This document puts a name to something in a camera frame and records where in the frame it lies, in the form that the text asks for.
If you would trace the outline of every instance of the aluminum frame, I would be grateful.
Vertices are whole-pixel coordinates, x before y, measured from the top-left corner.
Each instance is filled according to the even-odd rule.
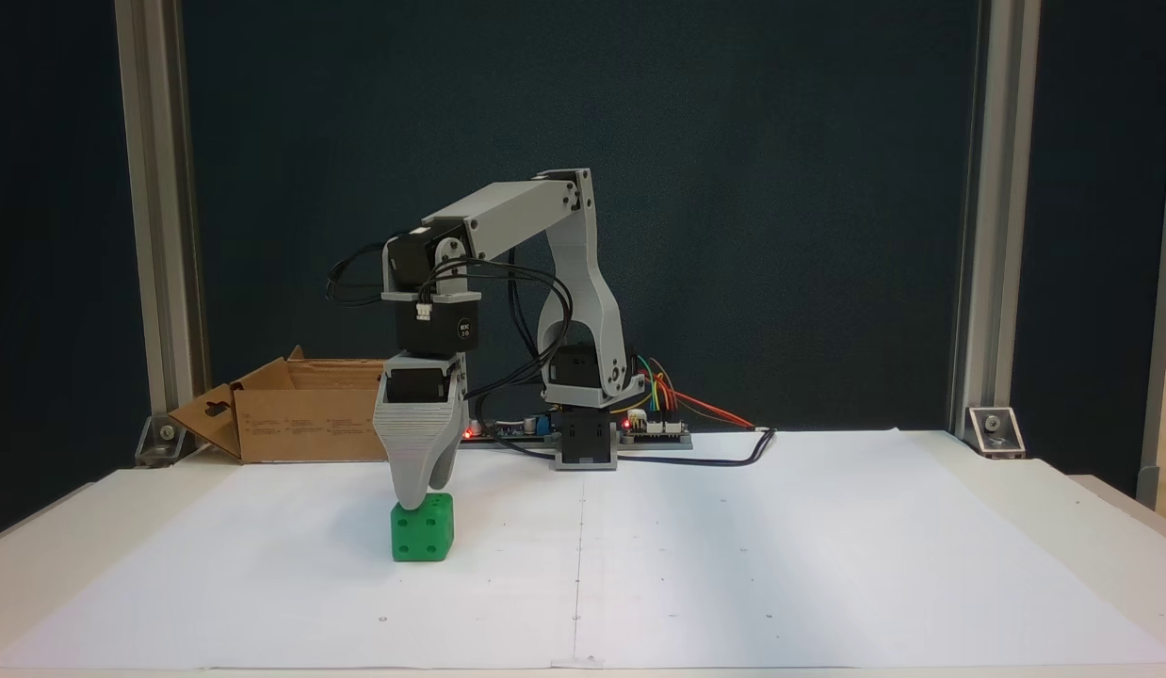
[[[965,441],[970,407],[1009,407],[1035,109],[1040,0],[993,0],[988,12],[975,186],[963,239],[961,312],[948,429]]]
[[[180,0],[114,0],[152,413],[209,390]]]
[[[1139,475],[1135,498],[1142,505],[1156,508],[1160,468],[1157,446],[1160,441],[1160,413],[1164,408],[1166,369],[1166,177],[1164,232],[1160,239],[1160,272],[1157,280],[1156,314],[1152,321],[1152,355],[1149,365],[1149,396],[1144,404],[1144,445],[1139,452]]]

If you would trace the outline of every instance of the yellow wire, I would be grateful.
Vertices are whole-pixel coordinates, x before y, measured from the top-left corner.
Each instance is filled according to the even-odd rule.
[[[631,408],[642,407],[642,405],[646,404],[646,400],[649,400],[649,399],[651,399],[651,394],[647,393],[645,398],[638,400],[634,404],[631,404],[628,407],[621,407],[621,408],[619,408],[619,411],[612,411],[612,413],[628,412],[628,411],[631,411]]]

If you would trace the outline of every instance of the red wire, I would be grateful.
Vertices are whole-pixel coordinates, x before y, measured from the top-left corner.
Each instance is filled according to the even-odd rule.
[[[694,404],[700,405],[700,407],[704,407],[704,408],[708,408],[711,412],[719,413],[719,415],[725,417],[725,419],[729,420],[732,424],[738,424],[738,425],[742,425],[742,426],[746,426],[746,428],[754,428],[754,425],[752,425],[750,421],[743,419],[742,417],[737,415],[733,412],[725,412],[721,407],[714,407],[712,405],[709,405],[708,403],[704,403],[703,400],[697,400],[696,398],[693,398],[691,396],[689,396],[687,393],[681,393],[680,391],[673,391],[673,390],[670,390],[668,387],[668,385],[666,385],[666,382],[663,380],[663,378],[658,378],[658,383],[660,383],[660,385],[662,386],[662,390],[666,391],[666,392],[668,392],[668,393],[670,393],[670,397],[673,397],[673,398],[682,398],[684,400],[688,400],[688,403],[694,403]]]

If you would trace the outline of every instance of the orange wire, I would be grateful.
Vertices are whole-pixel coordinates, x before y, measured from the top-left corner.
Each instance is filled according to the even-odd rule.
[[[696,398],[693,398],[691,396],[689,396],[687,393],[681,393],[679,391],[673,391],[673,394],[676,396],[676,397],[679,397],[679,398],[682,398],[684,400],[688,400],[688,403],[697,404],[697,405],[700,405],[700,407],[705,407],[709,411],[712,411],[712,412],[716,412],[716,413],[721,413],[721,415],[728,417],[728,419],[730,421],[735,421],[737,424],[742,424],[743,426],[746,426],[747,428],[754,428],[754,425],[752,425],[750,421],[743,419],[742,417],[737,415],[733,412],[725,412],[721,407],[714,407],[712,405],[709,405],[708,403],[704,403],[703,400],[697,400]]]
[[[684,400],[688,400],[688,403],[695,403],[695,404],[700,405],[700,407],[705,407],[709,411],[719,413],[719,415],[725,417],[725,419],[729,420],[730,422],[746,426],[746,428],[754,428],[754,425],[752,425],[750,421],[743,419],[742,417],[737,415],[733,412],[723,411],[721,407],[714,407],[712,405],[709,405],[708,403],[704,403],[703,400],[697,400],[696,398],[693,398],[691,396],[688,396],[687,393],[681,393],[680,391],[673,391],[673,390],[670,390],[669,386],[666,385],[666,382],[663,380],[661,373],[658,375],[658,382],[660,383],[660,385],[662,387],[662,391],[665,391],[665,393],[668,393],[673,400],[677,399],[677,398],[682,398]]]
[[[662,387],[662,398],[666,400],[666,403],[662,404],[662,408],[677,407],[679,404],[674,401],[674,394],[673,392],[670,392],[670,386],[668,386],[668,384],[666,383],[666,375],[660,372],[655,378],[659,385]]]

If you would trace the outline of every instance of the box flap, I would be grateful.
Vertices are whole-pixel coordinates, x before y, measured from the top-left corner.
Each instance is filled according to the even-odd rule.
[[[236,417],[231,386],[213,387],[190,403],[169,413],[174,420],[201,438],[239,459],[239,438],[236,434]]]
[[[292,359],[290,380],[298,391],[378,391],[384,362],[377,359]]]
[[[286,359],[274,358],[240,377],[231,387],[246,391],[294,391],[294,382],[290,380],[290,370],[286,369]]]

